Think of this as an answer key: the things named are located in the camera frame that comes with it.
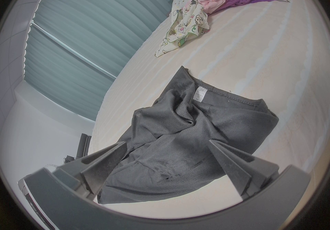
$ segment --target beige bed sheet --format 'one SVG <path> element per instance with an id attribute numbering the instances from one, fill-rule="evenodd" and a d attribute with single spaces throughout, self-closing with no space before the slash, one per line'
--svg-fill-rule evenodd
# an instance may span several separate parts
<path id="1" fill-rule="evenodd" d="M 280 171 L 293 164 L 310 172 L 330 135 L 330 37 L 311 0 L 289 1 L 259 2 L 210 15 L 210 32 L 156 58 L 154 53 L 170 26 L 167 18 L 106 93 L 89 153 L 116 143 L 130 126 L 134 110 L 151 106 L 183 65 L 194 77 L 217 88 L 250 99 L 263 98 L 279 122 L 254 155 L 277 163 Z M 211 207 L 206 201 L 198 203 L 195 210 L 191 208 L 190 216 L 237 203 L 230 188 L 233 186 L 224 188 L 224 185 L 230 184 L 216 180 L 212 189 L 222 187 L 223 198 L 231 192 L 232 201 Z M 203 188 L 196 192 L 212 191 Z M 180 198 L 173 198 L 170 206 L 186 205 Z M 117 211 L 127 209 L 108 207 Z M 177 206 L 167 215 L 155 213 L 150 217 L 175 218 L 175 211 L 177 215 L 182 207 Z M 136 211 L 136 207 L 134 210 L 127 211 L 137 216 L 147 214 Z"/>

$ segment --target black frame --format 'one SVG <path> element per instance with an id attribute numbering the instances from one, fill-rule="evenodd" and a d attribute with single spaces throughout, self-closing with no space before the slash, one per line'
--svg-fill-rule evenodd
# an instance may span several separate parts
<path id="1" fill-rule="evenodd" d="M 14 5 L 16 0 L 1 0 L 1 16 L 2 20 L 0 22 L 0 28 L 3 25 L 5 17 L 8 15 L 9 11 Z M 328 16 L 330 14 L 330 0 L 316 0 L 316 5 L 320 6 L 321 4 L 324 10 L 327 12 Z M 23 208 L 22 204 L 18 201 L 14 193 L 12 192 L 11 188 L 9 187 L 5 177 L 3 176 L 2 170 L 0 169 L 0 177 L 2 179 L 2 183 L 0 183 L 1 189 L 1 201 L 4 200 L 6 203 L 6 207 L 4 212 L 7 213 L 8 217 L 10 218 L 13 213 L 18 220 L 21 220 L 22 229 L 33 229 L 32 224 L 29 223 L 33 222 L 34 227 L 37 229 L 42 229 L 39 224 L 36 223 L 34 219 L 29 215 L 29 213 Z M 314 194 L 308 201 L 308 203 L 304 206 L 302 211 L 289 223 L 289 225 L 285 228 L 289 229 L 313 229 L 317 227 L 318 229 L 325 229 L 325 226 L 329 224 L 329 218 L 322 214 L 328 214 L 330 211 L 330 203 L 329 203 L 329 193 L 330 193 L 330 165 L 328 166 L 324 177 L 322 178 L 321 183 L 315 190 Z"/>

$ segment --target bed sheet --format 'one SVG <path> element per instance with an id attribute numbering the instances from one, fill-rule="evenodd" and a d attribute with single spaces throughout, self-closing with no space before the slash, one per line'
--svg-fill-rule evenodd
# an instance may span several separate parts
<path id="1" fill-rule="evenodd" d="M 250 99 L 263 98 L 279 122 L 254 155 L 277 163 L 280 172 L 289 164 L 310 172 L 329 138 L 330 37 L 311 0 L 289 1 L 260 2 L 209 15 L 208 33 L 156 58 L 154 53 L 170 26 L 167 18 L 106 93 L 89 153 L 116 143 L 130 126 L 134 110 L 151 106 L 183 65 L 192 76 L 219 89 Z M 233 185 L 225 180 L 228 177 L 196 191 L 201 196 L 206 191 L 210 194 L 198 199 L 190 216 L 238 202 Z M 196 192 L 188 197 L 197 198 Z M 232 194 L 231 201 L 219 204 L 226 194 Z M 153 215 L 152 202 L 153 206 L 148 206 L 153 207 L 150 217 L 176 218 L 183 209 L 179 204 L 187 205 L 184 198 L 187 196 L 169 201 L 171 209 L 177 207 L 162 216 L 157 212 Z M 107 207 L 130 213 L 125 205 Z M 133 215 L 148 213 L 136 208 L 146 203 L 128 205 L 134 205 Z"/>

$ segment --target pile of clothes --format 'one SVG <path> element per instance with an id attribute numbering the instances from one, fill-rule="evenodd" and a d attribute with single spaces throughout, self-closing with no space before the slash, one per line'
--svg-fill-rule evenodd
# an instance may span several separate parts
<path id="1" fill-rule="evenodd" d="M 250 3 L 273 0 L 190 0 L 179 10 L 171 13 L 171 27 L 167 31 L 159 50 L 155 56 L 159 57 L 169 51 L 181 47 L 186 41 L 197 38 L 208 32 L 210 27 L 207 14 L 212 14 L 227 8 Z"/>

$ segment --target bed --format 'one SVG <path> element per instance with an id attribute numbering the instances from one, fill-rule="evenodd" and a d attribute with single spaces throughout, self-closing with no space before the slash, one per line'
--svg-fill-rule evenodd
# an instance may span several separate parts
<path id="1" fill-rule="evenodd" d="M 117 142 L 134 110 L 148 107 L 180 66 L 192 76 L 250 99 L 263 98 L 279 122 L 255 156 L 311 172 L 330 135 L 330 37 L 311 0 L 259 2 L 208 16 L 211 30 L 158 58 L 170 18 L 143 43 L 106 93 L 89 153 Z M 219 211 L 241 201 L 227 176 L 162 201 L 105 205 L 150 218 Z"/>

